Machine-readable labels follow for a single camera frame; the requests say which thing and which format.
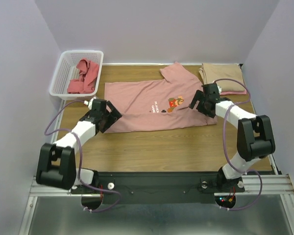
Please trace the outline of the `pink printed t shirt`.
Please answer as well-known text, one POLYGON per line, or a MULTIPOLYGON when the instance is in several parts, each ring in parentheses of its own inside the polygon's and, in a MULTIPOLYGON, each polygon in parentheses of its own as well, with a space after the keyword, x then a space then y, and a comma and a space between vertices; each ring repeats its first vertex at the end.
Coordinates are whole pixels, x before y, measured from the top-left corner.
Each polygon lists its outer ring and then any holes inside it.
POLYGON ((199 78, 180 63, 160 69, 161 80, 106 83, 104 98, 122 117, 108 133, 161 131, 217 124, 216 118, 190 109, 199 78))

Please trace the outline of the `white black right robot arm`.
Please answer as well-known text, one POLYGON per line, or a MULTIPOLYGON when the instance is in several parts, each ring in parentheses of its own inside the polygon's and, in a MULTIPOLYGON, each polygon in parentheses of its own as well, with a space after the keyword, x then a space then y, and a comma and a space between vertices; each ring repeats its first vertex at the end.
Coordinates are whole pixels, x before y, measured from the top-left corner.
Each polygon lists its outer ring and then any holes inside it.
POLYGON ((221 98, 219 93, 197 90, 189 108, 214 118, 223 118, 222 144, 227 161, 218 170, 216 187, 227 191, 239 182, 239 179, 250 171, 259 160, 275 151, 275 141, 270 118, 249 113, 228 98, 221 98), (237 129, 237 152, 229 158, 226 149, 226 124, 237 129))

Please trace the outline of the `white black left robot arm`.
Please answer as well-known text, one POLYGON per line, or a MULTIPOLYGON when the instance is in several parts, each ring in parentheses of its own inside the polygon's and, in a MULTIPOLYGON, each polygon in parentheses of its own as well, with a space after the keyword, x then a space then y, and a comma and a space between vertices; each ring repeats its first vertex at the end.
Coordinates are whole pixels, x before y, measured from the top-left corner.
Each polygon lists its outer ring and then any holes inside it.
POLYGON ((110 102, 104 99, 92 98, 89 101, 75 101, 88 107, 88 112, 82 116, 76 126, 70 129, 56 129, 49 132, 50 124, 45 129, 46 136, 59 131, 67 134, 53 143, 42 145, 36 173, 36 182, 40 185, 71 189, 82 184, 89 193, 96 192, 99 188, 99 180, 93 176, 87 176, 82 181, 81 165, 76 166, 75 154, 80 154, 82 161, 82 146, 99 132, 106 132, 122 114, 110 102))

